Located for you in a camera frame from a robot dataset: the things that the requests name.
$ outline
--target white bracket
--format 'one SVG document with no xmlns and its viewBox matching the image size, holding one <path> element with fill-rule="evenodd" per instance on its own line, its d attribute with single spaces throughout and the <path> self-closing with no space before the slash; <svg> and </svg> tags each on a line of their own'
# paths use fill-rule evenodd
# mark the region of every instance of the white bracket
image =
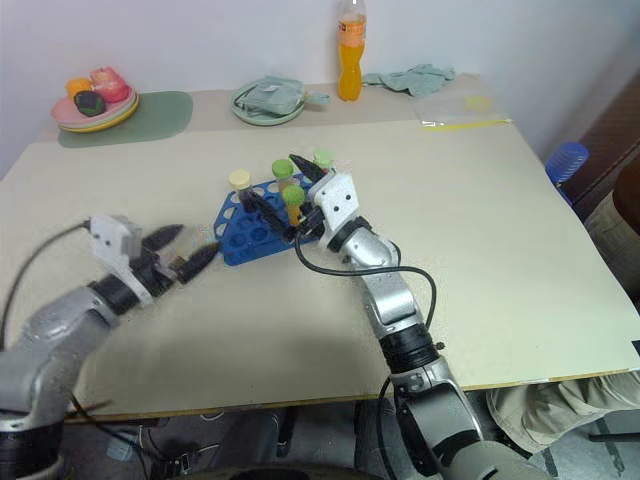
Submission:
<svg viewBox="0 0 640 480">
<path fill-rule="evenodd" d="M 142 227 L 126 217 L 94 215 L 91 217 L 91 236 L 94 257 L 129 287 L 143 306 L 150 305 L 153 297 L 129 267 L 129 262 L 138 258 L 142 251 Z"/>
<path fill-rule="evenodd" d="M 324 235 L 319 243 L 326 248 L 336 233 L 356 218 L 359 204 L 351 175 L 337 173 L 323 180 L 314 185 L 310 193 L 313 204 L 324 214 Z"/>
</svg>

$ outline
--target yellow plate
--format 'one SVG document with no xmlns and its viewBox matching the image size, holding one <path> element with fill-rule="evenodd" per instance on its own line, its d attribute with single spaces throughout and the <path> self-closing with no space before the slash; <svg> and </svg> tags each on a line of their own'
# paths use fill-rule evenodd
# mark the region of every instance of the yellow plate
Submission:
<svg viewBox="0 0 640 480">
<path fill-rule="evenodd" d="M 105 122 L 105 123 L 103 123 L 101 125 L 95 125 L 93 127 L 87 127 L 87 128 L 66 128 L 66 127 L 63 127 L 62 125 L 58 125 L 58 126 L 62 130 L 65 130 L 67 132 L 73 132 L 73 133 L 99 132 L 100 130 L 106 130 L 107 128 L 113 127 L 115 125 L 118 125 L 119 123 L 124 122 L 127 118 L 129 118 L 131 115 L 133 115 L 133 113 L 138 108 L 139 104 L 140 104 L 140 96 L 136 95 L 136 100 L 135 100 L 135 102 L 133 102 L 133 105 L 131 105 L 129 110 L 125 111 L 119 117 L 116 117 L 116 118 L 114 118 L 112 120 L 109 120 L 108 122 Z"/>
</svg>

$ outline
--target blue chair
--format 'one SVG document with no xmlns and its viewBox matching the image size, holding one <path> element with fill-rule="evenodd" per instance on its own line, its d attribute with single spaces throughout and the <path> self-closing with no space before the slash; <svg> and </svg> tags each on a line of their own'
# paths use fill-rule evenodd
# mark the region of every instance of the blue chair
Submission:
<svg viewBox="0 0 640 480">
<path fill-rule="evenodd" d="M 569 205 L 573 205 L 573 202 L 562 191 L 562 184 L 569 180 L 588 159 L 587 147 L 578 142 L 567 142 L 556 148 L 544 163 L 549 179 Z"/>
</svg>

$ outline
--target pink plate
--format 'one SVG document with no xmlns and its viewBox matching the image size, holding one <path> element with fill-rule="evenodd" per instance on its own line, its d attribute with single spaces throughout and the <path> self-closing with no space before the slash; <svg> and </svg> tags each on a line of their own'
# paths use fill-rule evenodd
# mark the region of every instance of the pink plate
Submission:
<svg viewBox="0 0 640 480">
<path fill-rule="evenodd" d="M 78 111 L 73 100 L 69 97 L 64 97 L 58 100 L 58 103 L 53 106 L 51 116 L 56 122 L 63 123 L 66 126 L 73 128 L 82 127 L 87 124 L 99 122 L 100 120 L 117 115 L 118 112 L 126 110 L 135 100 L 135 96 L 136 92 L 133 88 L 129 87 L 129 95 L 127 95 L 127 98 L 120 102 L 107 103 L 107 109 L 95 117 L 85 117 Z"/>
</svg>

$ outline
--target khaki pants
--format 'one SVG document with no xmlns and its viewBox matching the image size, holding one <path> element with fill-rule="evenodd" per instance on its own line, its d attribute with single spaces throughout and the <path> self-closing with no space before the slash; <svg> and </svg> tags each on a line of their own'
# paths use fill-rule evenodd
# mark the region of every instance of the khaki pants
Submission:
<svg viewBox="0 0 640 480">
<path fill-rule="evenodd" d="M 585 227 L 620 284 L 637 299 L 640 236 L 620 217 L 611 194 L 589 216 Z M 537 452 L 569 430 L 609 412 L 640 409 L 640 373 L 490 390 L 487 403 L 493 419 L 514 442 Z"/>
</svg>

